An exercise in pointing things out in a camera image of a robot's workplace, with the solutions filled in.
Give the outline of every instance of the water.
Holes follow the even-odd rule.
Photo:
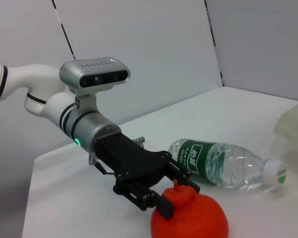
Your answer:
[[[199,148],[201,148],[196,157],[195,166],[198,172],[195,173],[186,162],[184,162],[184,166],[193,171],[193,175],[205,176],[212,183],[232,187],[250,186],[258,183],[279,185],[286,178],[286,167],[282,162],[270,161],[266,166],[268,160],[236,145],[181,139],[170,146],[169,152],[174,159],[179,161],[180,151],[192,151],[193,146],[197,148],[197,145],[200,145]],[[184,161],[186,159],[190,160],[190,155],[183,158]]]

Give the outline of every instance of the white wall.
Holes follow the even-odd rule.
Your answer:
[[[200,0],[58,0],[56,5],[78,59],[113,56],[131,69],[127,84],[98,98],[100,110],[116,123],[221,86]],[[0,63],[59,67],[68,60],[50,1],[0,2]],[[20,89],[0,102],[0,238],[21,236],[33,160],[69,142],[50,122],[24,109],[25,94]]]
[[[298,99],[298,0],[208,0],[225,86]]]

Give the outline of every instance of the green led light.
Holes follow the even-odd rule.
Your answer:
[[[76,144],[77,144],[78,146],[80,146],[80,141],[79,141],[77,138],[76,138],[74,141],[76,142]]]

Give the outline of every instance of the silver camera housing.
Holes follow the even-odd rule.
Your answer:
[[[81,80],[86,76],[100,75],[112,72],[126,71],[126,78],[117,82],[100,83],[82,87]],[[97,59],[82,59],[69,61],[63,64],[60,69],[60,79],[77,96],[86,94],[95,94],[100,91],[109,90],[114,85],[125,83],[130,78],[130,70],[119,60],[113,57],[104,57]]]

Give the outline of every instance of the green bottle label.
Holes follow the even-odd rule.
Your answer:
[[[213,184],[206,175],[205,163],[208,152],[214,144],[212,142],[187,140],[180,148],[177,161],[182,167],[189,170],[192,176],[199,177],[203,182]]]

